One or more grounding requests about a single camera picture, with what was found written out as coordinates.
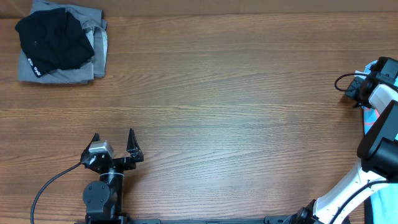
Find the folded grey garment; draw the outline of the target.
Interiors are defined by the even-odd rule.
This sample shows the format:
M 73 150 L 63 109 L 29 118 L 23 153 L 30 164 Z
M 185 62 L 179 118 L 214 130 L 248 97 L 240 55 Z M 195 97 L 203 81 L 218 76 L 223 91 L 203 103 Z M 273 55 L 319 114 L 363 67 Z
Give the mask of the folded grey garment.
M 30 59 L 24 52 L 19 55 L 18 79 L 22 82 L 34 82 L 43 84 L 87 84 L 95 78 L 105 77 L 106 57 L 108 52 L 108 36 L 106 33 L 107 21 L 103 19 L 100 9 L 75 6 L 71 4 L 58 4 L 49 1 L 36 0 L 32 4 L 31 13 L 36 11 L 65 8 L 82 25 L 86 36 L 94 50 L 94 56 L 84 63 L 81 68 L 74 70 L 54 70 L 42 77 L 37 77 L 30 65 Z

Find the folded black garment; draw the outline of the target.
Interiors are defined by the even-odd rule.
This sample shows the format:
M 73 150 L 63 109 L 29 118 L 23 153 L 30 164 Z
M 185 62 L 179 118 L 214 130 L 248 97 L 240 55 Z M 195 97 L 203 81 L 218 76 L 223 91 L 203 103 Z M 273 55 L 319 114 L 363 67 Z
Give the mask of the folded black garment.
M 57 69 L 78 69 L 95 55 L 80 21 L 64 7 L 35 11 L 15 30 L 37 78 Z

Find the light blue t-shirt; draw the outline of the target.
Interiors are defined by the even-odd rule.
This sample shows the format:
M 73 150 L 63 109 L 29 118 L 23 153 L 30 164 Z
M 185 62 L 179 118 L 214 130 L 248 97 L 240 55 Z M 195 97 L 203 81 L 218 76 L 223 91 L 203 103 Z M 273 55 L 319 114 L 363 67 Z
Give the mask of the light blue t-shirt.
M 369 74 L 376 60 L 365 66 L 363 73 Z M 362 107 L 364 133 L 366 134 L 379 117 L 374 109 Z M 373 193 L 364 202 L 365 224 L 395 224 L 397 223 L 397 184 L 392 184 Z

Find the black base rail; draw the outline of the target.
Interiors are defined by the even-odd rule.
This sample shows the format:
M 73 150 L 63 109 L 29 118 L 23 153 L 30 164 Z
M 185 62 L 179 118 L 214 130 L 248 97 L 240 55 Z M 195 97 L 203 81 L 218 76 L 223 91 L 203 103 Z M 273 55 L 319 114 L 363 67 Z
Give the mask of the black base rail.
M 264 218 L 235 218 L 235 219 L 207 219 L 207 220 L 160 220 L 154 219 L 121 219 L 106 221 L 88 221 L 100 224 L 283 224 L 287 215 L 266 216 Z

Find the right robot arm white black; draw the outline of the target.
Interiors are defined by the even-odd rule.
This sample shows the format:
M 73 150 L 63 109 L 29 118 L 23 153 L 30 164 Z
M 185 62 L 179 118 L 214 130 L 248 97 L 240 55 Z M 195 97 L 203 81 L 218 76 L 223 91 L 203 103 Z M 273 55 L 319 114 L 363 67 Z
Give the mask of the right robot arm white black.
M 379 113 L 357 148 L 354 167 L 327 194 L 313 200 L 284 223 L 339 224 L 362 202 L 397 183 L 397 86 L 378 80 L 368 103 Z

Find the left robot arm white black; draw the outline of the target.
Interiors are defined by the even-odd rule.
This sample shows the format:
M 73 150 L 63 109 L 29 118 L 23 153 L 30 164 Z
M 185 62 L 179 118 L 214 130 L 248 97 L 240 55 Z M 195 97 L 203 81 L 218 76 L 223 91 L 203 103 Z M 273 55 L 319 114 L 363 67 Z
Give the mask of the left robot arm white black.
M 134 170 L 144 160 L 133 129 L 129 130 L 126 151 L 128 156 L 114 158 L 110 143 L 96 133 L 82 152 L 81 164 L 99 174 L 99 179 L 83 191 L 85 223 L 132 223 L 129 214 L 123 212 L 124 172 Z

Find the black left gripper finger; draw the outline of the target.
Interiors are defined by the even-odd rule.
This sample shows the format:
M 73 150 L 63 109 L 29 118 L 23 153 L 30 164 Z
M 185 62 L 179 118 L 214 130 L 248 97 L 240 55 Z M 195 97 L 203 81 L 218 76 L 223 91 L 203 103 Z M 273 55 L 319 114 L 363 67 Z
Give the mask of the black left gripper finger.
M 141 149 L 138 145 L 136 135 L 132 128 L 129 130 L 126 151 L 130 154 L 130 157 L 133 159 L 134 162 L 143 162 L 144 161 L 143 152 L 141 151 Z
M 99 141 L 100 140 L 100 135 L 98 134 L 98 133 L 95 133 L 94 134 L 94 136 L 93 136 L 93 138 L 91 139 L 91 141 L 90 141 L 90 143 L 87 145 L 87 147 L 83 150 L 83 152 L 82 152 L 82 156 L 84 156 L 85 154 L 87 154 L 88 153 L 88 151 L 89 151 L 89 148 L 90 148 L 90 146 L 91 146 L 91 144 L 93 143 L 93 142 L 96 142 L 96 141 Z

